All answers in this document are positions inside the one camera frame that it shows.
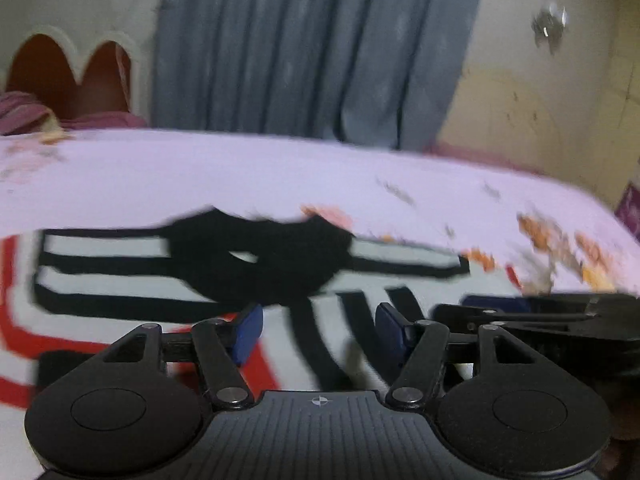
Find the curtain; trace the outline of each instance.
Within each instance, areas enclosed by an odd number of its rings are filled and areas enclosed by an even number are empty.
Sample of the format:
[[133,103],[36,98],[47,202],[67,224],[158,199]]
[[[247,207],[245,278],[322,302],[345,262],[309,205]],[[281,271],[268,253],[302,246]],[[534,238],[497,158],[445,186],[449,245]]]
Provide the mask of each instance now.
[[152,123],[421,150],[479,0],[162,0]]

